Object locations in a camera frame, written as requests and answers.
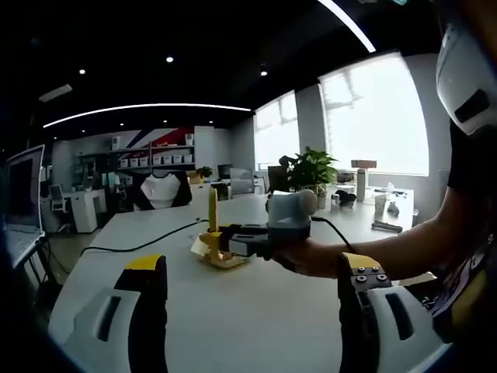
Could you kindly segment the person's right hand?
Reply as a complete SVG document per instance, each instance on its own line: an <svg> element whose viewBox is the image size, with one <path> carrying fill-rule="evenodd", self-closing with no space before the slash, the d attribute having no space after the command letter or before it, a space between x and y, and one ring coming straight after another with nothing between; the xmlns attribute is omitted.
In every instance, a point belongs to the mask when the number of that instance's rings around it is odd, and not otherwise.
<svg viewBox="0 0 497 373"><path fill-rule="evenodd" d="M336 278L344 245L326 245L312 239L278 242L271 259L283 268L308 277Z"/></svg>

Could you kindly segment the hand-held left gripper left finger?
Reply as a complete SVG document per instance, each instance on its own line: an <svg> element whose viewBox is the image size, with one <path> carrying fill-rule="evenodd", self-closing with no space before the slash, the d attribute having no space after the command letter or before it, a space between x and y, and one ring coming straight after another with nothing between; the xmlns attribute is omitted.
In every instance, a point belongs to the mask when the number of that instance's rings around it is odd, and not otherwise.
<svg viewBox="0 0 497 373"><path fill-rule="evenodd" d="M129 262L76 314L64 352L84 372L167 372L166 257Z"/></svg>

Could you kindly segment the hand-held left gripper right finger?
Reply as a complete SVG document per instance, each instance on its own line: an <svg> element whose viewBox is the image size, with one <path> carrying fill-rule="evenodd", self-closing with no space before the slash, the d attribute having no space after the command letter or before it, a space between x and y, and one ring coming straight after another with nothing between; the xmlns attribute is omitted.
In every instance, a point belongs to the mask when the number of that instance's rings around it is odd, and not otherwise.
<svg viewBox="0 0 497 373"><path fill-rule="evenodd" d="M450 350L422 303L376 260L342 253L337 274L341 372L429 372Z"/></svg>

